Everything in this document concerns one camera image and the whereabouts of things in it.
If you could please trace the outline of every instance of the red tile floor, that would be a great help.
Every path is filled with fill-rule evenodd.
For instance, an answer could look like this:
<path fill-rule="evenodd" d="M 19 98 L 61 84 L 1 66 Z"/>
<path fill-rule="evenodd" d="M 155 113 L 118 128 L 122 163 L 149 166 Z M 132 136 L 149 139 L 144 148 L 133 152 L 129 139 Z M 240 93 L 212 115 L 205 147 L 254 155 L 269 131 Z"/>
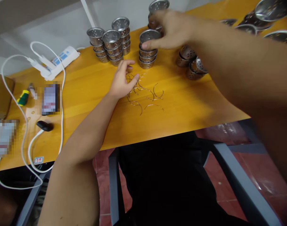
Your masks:
<path fill-rule="evenodd" d="M 250 143 L 238 122 L 217 125 L 196 131 L 200 138 L 224 142 L 227 145 Z M 104 150 L 93 159 L 97 173 L 100 195 L 100 225 L 110 226 L 110 194 L 108 157 L 114 149 Z M 267 154 L 234 153 L 236 159 L 263 197 L 279 216 L 283 225 L 287 226 L 287 184 L 279 174 L 273 161 Z M 205 170 L 213 183 L 217 201 L 230 215 L 246 220 L 246 217 L 227 181 L 219 163 L 211 153 Z M 125 177 L 120 170 L 120 180 L 125 204 L 125 211 L 132 206 L 132 198 L 128 192 Z"/>

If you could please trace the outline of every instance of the phone screen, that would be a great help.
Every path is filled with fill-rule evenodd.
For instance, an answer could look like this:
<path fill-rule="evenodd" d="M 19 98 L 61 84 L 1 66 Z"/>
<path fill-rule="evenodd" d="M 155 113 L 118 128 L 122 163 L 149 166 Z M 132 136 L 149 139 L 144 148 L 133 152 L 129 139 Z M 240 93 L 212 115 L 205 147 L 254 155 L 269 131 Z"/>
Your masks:
<path fill-rule="evenodd" d="M 59 84 L 52 84 L 44 88 L 42 101 L 42 115 L 51 115 L 59 112 Z"/>

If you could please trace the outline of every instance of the white cable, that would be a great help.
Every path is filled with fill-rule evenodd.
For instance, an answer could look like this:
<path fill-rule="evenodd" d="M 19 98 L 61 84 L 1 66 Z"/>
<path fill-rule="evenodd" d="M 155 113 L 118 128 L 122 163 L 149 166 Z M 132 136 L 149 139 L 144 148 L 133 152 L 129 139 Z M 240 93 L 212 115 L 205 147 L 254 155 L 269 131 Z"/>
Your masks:
<path fill-rule="evenodd" d="M 25 142 L 25 138 L 26 138 L 26 134 L 27 134 L 27 128 L 28 128 L 28 121 L 27 121 L 27 118 L 26 118 L 26 115 L 25 113 L 23 112 L 22 108 L 20 107 L 20 105 L 18 104 L 18 102 L 16 101 L 14 95 L 12 94 L 11 90 L 9 89 L 8 85 L 6 84 L 5 82 L 5 78 L 4 78 L 4 73 L 3 73 L 3 69 L 4 69 L 4 66 L 5 64 L 12 58 L 14 57 L 25 57 L 28 61 L 29 61 L 29 58 L 24 56 L 24 55 L 12 55 L 10 56 L 9 58 L 7 58 L 2 66 L 1 66 L 1 77 L 2 77 L 2 80 L 3 80 L 3 83 L 6 87 L 6 89 L 8 90 L 9 94 L 12 96 L 12 99 L 14 100 L 14 102 L 16 103 L 16 105 L 18 106 L 18 108 L 20 109 L 20 111 L 22 112 L 22 115 L 24 116 L 24 119 L 25 119 L 25 124 L 26 124 L 26 129 L 25 129 L 25 132 L 24 132 L 24 136 L 23 136 L 23 140 L 22 140 L 22 143 L 21 143 L 21 156 L 22 156 L 22 160 L 24 162 L 24 165 L 38 178 L 38 180 L 41 182 L 39 185 L 36 185 L 36 186 L 32 186 L 32 187 L 27 187 L 27 188 L 14 188 L 14 187 L 9 187 L 9 186 L 6 186 L 5 184 L 3 184 L 0 180 L 0 184 L 5 187 L 5 188 L 9 188 L 9 189 L 16 189 L 16 190 L 25 190 L 25 189 L 30 189 L 30 188 L 35 188 L 35 187 L 39 187 L 43 184 L 43 180 L 32 170 L 32 168 L 29 167 L 29 165 L 27 164 L 27 162 L 25 161 L 25 158 L 24 158 L 24 152 L 23 152 L 23 147 L 24 147 L 24 142 Z"/>
<path fill-rule="evenodd" d="M 62 67 L 63 67 L 63 73 L 64 73 L 64 77 L 63 77 L 63 83 L 62 83 L 62 91 L 61 91 L 61 98 L 60 98 L 60 105 L 62 106 L 62 117 L 61 117 L 61 144 L 60 144 L 60 149 L 59 149 L 59 154 L 62 150 L 62 146 L 63 146 L 63 138 L 64 138 L 64 127 L 63 127 L 63 121 L 64 121 L 64 110 L 63 110 L 63 99 L 62 99 L 62 93 L 63 93 L 63 88 L 64 88 L 64 83 L 65 83 L 65 79 L 66 79 L 66 71 L 65 71 L 65 67 L 62 63 L 62 61 L 60 60 L 60 58 L 58 57 L 58 55 L 50 48 L 48 47 L 47 45 L 45 45 L 44 43 L 42 42 L 38 42 L 38 41 L 33 41 L 31 44 L 30 44 L 30 48 L 31 50 L 34 52 L 34 54 L 36 54 L 37 56 L 41 57 L 37 52 L 34 51 L 33 49 L 33 44 L 41 44 L 45 47 L 47 47 L 55 56 L 56 58 L 58 58 L 59 62 L 61 63 Z M 31 155 L 30 155 L 30 150 L 31 150 L 31 145 L 32 145 L 32 142 L 35 140 L 35 138 L 38 136 L 39 134 L 37 134 L 33 139 L 32 141 L 30 142 L 29 144 L 29 147 L 28 147 L 28 159 L 29 159 L 29 162 L 31 164 L 31 166 L 33 167 L 33 169 L 39 173 L 46 173 L 48 172 L 49 170 L 52 169 L 53 165 L 47 169 L 47 170 L 39 170 L 35 167 L 34 163 L 33 163 L 33 160 L 31 158 Z"/>

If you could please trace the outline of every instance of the white wall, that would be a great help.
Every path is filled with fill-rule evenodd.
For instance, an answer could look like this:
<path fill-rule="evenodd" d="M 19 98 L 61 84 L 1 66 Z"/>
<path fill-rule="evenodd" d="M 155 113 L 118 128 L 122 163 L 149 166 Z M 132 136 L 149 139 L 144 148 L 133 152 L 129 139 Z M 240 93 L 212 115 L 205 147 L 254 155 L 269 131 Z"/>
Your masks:
<path fill-rule="evenodd" d="M 170 9 L 190 10 L 214 0 L 170 0 Z M 111 29 L 112 21 L 121 16 L 130 20 L 131 30 L 148 24 L 148 6 L 143 0 L 87 0 L 97 26 Z M 0 67 L 5 58 L 24 54 L 37 59 L 29 48 L 32 41 L 40 41 L 60 53 L 68 45 L 75 48 L 89 46 L 86 35 L 90 23 L 80 0 L 2 0 L 0 1 Z M 53 54 L 43 46 L 35 46 L 48 59 Z M 6 74 L 30 67 L 23 59 L 8 64 Z"/>

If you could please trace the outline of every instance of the wooden table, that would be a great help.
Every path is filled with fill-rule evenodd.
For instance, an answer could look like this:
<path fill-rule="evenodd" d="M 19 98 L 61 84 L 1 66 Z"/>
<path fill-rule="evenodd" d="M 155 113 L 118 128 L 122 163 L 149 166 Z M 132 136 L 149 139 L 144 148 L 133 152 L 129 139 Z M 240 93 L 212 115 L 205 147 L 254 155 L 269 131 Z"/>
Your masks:
<path fill-rule="evenodd" d="M 217 20 L 237 18 L 238 22 L 235 24 L 237 25 L 257 3 L 258 0 L 227 0 L 216 4 L 209 3 L 187 13 Z M 124 56 L 124 59 L 136 61 L 133 74 L 146 73 L 141 81 L 143 87 L 153 90 L 154 85 L 158 83 L 155 92 L 161 95 L 164 90 L 164 95 L 162 100 L 151 101 L 146 97 L 152 98 L 152 94 L 143 90 L 138 91 L 138 96 L 132 93 L 130 99 L 139 102 L 143 108 L 149 104 L 160 105 L 164 111 L 158 106 L 149 106 L 140 116 L 140 107 L 131 105 L 126 97 L 122 98 L 114 110 L 102 150 L 249 118 L 222 96 L 209 75 L 199 81 L 185 78 L 186 68 L 180 68 L 175 64 L 179 49 L 159 50 L 151 69 L 140 68 L 138 64 L 139 35 L 146 29 L 147 27 L 144 27 L 130 33 L 131 52 Z M 282 29 L 287 30 L 287 17 L 277 21 L 271 29 L 264 31 L 261 35 Z M 110 62 L 100 63 L 91 47 L 81 50 L 80 53 L 80 57 L 66 68 L 66 82 L 63 90 L 64 143 L 107 93 L 117 69 Z M 10 77 L 15 80 L 14 95 L 16 98 L 30 82 L 39 92 L 42 92 L 47 83 L 34 68 Z M 61 73 L 48 84 L 54 82 L 61 84 L 62 80 L 63 74 Z M 61 115 L 41 116 L 40 106 L 39 100 L 35 102 L 33 98 L 29 98 L 29 102 L 23 107 L 29 121 L 24 155 L 27 156 L 28 144 L 39 131 L 36 122 L 44 120 L 54 123 L 54 130 L 43 133 L 34 142 L 32 156 L 33 158 L 44 156 L 44 162 L 54 161 L 57 158 L 61 141 Z M 19 132 L 11 154 L 1 160 L 0 170 L 23 166 L 20 146 L 25 131 L 25 122 L 13 102 L 7 119 L 19 119 Z"/>

